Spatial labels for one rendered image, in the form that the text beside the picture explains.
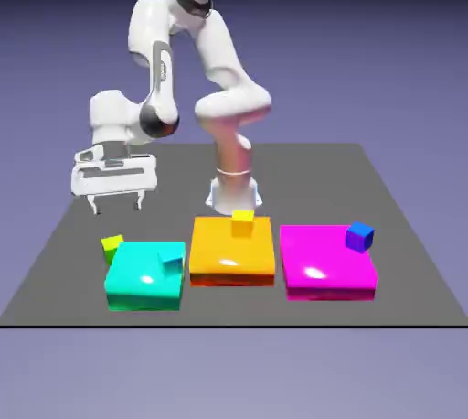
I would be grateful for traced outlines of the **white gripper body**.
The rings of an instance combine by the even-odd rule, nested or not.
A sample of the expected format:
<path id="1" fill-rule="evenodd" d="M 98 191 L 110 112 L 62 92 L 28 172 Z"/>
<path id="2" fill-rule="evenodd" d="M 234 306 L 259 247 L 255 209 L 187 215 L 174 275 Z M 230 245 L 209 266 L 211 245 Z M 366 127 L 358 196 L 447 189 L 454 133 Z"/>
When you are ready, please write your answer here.
<path id="1" fill-rule="evenodd" d="M 71 172 L 70 184 L 75 196 L 155 190 L 156 158 L 153 155 L 139 155 L 107 161 L 77 162 Z"/>

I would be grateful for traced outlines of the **small lime green cube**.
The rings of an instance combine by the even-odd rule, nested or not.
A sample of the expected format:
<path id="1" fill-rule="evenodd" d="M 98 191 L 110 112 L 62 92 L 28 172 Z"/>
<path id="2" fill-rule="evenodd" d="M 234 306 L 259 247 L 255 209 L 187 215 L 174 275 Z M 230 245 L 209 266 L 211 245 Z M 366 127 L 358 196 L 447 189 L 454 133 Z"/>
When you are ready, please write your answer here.
<path id="1" fill-rule="evenodd" d="M 115 235 L 101 239 L 101 246 L 103 249 L 105 262 L 108 265 L 112 264 L 113 257 L 116 254 L 120 243 L 123 241 L 124 238 L 122 235 Z"/>

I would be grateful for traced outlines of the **small cyan cube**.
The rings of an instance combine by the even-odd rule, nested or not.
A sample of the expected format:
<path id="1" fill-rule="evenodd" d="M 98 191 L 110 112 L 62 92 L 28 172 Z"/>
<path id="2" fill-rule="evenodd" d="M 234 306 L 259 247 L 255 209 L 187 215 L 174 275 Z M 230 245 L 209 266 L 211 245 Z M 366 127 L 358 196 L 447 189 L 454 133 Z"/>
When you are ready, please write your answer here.
<path id="1" fill-rule="evenodd" d="M 183 274 L 185 269 L 185 245 L 166 242 L 158 247 L 158 258 L 165 275 Z"/>

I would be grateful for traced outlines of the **small yellow cube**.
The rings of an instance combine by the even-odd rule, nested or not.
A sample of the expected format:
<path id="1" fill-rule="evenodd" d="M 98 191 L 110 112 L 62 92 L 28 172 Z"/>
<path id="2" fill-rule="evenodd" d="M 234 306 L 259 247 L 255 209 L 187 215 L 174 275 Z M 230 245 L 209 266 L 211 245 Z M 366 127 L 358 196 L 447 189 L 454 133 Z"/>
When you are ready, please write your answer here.
<path id="1" fill-rule="evenodd" d="M 254 228 L 254 210 L 234 209 L 230 223 L 233 237 L 250 237 Z"/>

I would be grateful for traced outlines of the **small blue cube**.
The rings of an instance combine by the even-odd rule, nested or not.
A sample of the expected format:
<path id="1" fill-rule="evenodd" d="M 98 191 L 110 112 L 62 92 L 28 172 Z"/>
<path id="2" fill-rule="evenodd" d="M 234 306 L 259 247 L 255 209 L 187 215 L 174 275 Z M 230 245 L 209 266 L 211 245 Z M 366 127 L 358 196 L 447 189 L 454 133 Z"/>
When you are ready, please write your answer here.
<path id="1" fill-rule="evenodd" d="M 362 222 L 353 222 L 346 230 L 346 247 L 356 252 L 366 252 L 373 243 L 375 230 Z"/>

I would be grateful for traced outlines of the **large cyan box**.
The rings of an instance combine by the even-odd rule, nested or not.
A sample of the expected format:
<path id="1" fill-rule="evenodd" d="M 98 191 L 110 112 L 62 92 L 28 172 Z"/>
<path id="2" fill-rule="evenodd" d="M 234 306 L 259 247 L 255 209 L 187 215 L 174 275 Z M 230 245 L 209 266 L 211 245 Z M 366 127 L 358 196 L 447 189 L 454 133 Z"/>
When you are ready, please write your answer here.
<path id="1" fill-rule="evenodd" d="M 104 281 L 111 311 L 177 311 L 183 274 L 165 275 L 158 247 L 166 242 L 122 242 Z"/>

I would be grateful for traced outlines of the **large orange box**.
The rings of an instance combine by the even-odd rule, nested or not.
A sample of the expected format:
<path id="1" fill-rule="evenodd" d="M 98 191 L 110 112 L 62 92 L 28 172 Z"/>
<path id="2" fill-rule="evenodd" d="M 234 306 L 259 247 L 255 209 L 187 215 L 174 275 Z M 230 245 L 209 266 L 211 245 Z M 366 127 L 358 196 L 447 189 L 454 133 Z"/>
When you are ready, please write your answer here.
<path id="1" fill-rule="evenodd" d="M 229 217 L 195 217 L 189 257 L 192 286 L 273 286 L 271 219 L 255 217 L 250 237 L 231 234 Z"/>

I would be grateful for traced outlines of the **large magenta box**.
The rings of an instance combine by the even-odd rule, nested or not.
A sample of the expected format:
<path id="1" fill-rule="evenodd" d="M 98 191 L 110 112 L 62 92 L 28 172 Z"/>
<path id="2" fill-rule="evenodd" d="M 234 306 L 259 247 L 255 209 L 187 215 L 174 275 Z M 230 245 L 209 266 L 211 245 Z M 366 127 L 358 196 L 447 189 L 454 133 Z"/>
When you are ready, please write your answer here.
<path id="1" fill-rule="evenodd" d="M 371 300 L 378 272 L 368 250 L 346 247 L 350 225 L 282 225 L 280 246 L 287 299 Z"/>

